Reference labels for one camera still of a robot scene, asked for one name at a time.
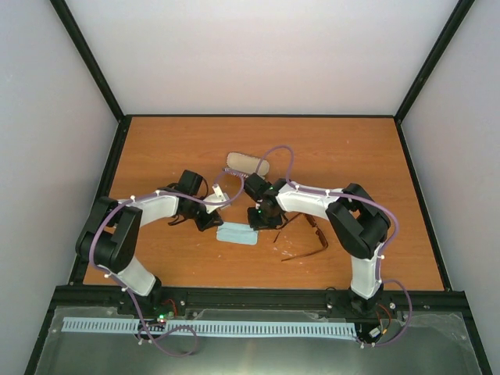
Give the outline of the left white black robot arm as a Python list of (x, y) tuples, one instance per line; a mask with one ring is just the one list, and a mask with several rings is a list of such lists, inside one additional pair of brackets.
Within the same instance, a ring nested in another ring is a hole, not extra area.
[(172, 218), (174, 226), (193, 220), (203, 232), (223, 224), (217, 209), (229, 199), (218, 184), (212, 194), (200, 196), (206, 180), (185, 170), (179, 181), (142, 197), (115, 200), (99, 198), (76, 243), (76, 253), (112, 278), (126, 291), (136, 294), (134, 303), (145, 314), (157, 313), (163, 304), (158, 277), (146, 270), (135, 256), (139, 230), (157, 220)]

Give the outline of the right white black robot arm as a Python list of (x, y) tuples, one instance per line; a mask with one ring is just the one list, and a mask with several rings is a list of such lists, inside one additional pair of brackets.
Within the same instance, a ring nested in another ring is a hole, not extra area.
[(255, 202), (247, 209), (253, 230), (280, 230), (291, 221), (288, 213), (328, 221), (351, 256), (349, 305), (359, 314), (375, 309), (384, 289), (380, 263), (391, 222), (360, 185), (322, 191), (285, 179), (272, 184), (253, 173), (246, 178), (244, 191)]

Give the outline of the brown tinted sunglasses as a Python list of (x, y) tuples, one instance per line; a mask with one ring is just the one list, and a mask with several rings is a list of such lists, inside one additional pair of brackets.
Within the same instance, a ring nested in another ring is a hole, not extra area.
[(273, 239), (273, 249), (281, 253), (283, 263), (318, 255), (328, 247), (327, 236), (317, 220), (304, 213), (293, 215)]

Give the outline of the flag newsprint glasses case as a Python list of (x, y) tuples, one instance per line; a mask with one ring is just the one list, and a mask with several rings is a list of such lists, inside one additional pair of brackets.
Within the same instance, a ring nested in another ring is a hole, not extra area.
[(264, 177), (270, 171), (270, 164), (266, 159), (261, 159), (253, 155), (229, 152), (224, 169), (236, 171), (245, 176), (257, 173), (261, 177)]

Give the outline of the light blue cleaning cloth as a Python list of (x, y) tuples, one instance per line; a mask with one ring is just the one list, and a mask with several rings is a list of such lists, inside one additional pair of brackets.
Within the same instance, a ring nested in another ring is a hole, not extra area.
[(217, 228), (216, 240), (237, 245), (256, 245), (258, 234), (248, 224), (224, 223)]

